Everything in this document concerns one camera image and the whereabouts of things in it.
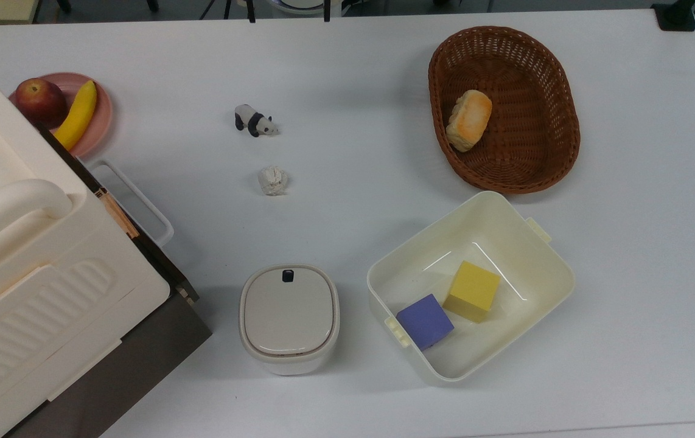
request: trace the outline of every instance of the foam block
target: foam block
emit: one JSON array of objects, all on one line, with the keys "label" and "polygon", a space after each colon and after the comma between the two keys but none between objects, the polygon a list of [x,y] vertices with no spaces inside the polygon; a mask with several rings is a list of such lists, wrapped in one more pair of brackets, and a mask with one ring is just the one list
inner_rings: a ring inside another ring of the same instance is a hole
[{"label": "foam block", "polygon": [[452,322],[433,294],[399,311],[397,321],[422,351],[442,341],[453,330]]},{"label": "foam block", "polygon": [[481,322],[491,310],[501,277],[493,272],[461,262],[442,307],[473,322]]}]

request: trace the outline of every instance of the bread roll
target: bread roll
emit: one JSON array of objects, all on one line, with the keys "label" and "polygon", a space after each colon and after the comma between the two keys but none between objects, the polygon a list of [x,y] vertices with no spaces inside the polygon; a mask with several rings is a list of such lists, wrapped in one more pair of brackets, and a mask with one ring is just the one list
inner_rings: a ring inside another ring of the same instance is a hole
[{"label": "bread roll", "polygon": [[470,89],[459,97],[445,129],[453,147],[461,152],[472,149],[486,131],[491,109],[491,99],[476,89]]}]

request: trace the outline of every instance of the toy panda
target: toy panda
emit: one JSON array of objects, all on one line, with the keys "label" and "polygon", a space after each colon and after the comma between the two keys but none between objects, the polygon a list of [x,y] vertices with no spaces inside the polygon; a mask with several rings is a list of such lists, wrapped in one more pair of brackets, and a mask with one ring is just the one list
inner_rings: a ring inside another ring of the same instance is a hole
[{"label": "toy panda", "polygon": [[237,130],[242,131],[247,125],[248,132],[254,137],[258,137],[259,134],[271,136],[280,133],[272,123],[272,117],[266,119],[263,114],[254,110],[250,105],[239,105],[239,107],[234,108],[234,119],[237,123]]}]

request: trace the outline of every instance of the yellow banana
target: yellow banana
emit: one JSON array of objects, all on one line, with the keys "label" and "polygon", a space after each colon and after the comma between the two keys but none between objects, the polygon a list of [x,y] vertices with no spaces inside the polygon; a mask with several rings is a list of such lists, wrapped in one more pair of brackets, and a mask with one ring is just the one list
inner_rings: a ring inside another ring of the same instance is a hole
[{"label": "yellow banana", "polygon": [[96,84],[89,80],[77,91],[72,108],[61,127],[53,134],[66,150],[72,149],[83,136],[96,109]]}]

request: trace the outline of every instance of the pink plate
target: pink plate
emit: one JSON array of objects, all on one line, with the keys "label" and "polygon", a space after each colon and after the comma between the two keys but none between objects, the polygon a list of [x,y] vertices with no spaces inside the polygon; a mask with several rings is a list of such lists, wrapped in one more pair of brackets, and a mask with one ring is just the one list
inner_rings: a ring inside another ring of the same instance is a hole
[{"label": "pink plate", "polygon": [[[49,75],[42,75],[41,78],[55,83],[55,85],[63,91],[63,94],[66,96],[66,103],[69,107],[72,106],[78,89],[87,81],[92,80],[86,75],[68,72],[51,73]],[[112,121],[112,101],[109,99],[109,95],[102,86],[95,80],[92,81],[96,83],[96,109],[94,110],[94,117],[91,119],[91,124],[88,125],[82,138],[80,138],[77,144],[72,147],[72,150],[69,151],[75,157],[84,158],[89,152],[92,152],[92,150],[99,146],[102,143],[103,137],[105,137],[109,130],[109,125]],[[11,100],[12,103],[15,102],[14,92],[9,96],[9,100]],[[53,128],[50,132],[54,133],[55,130],[57,130],[57,128]]]}]

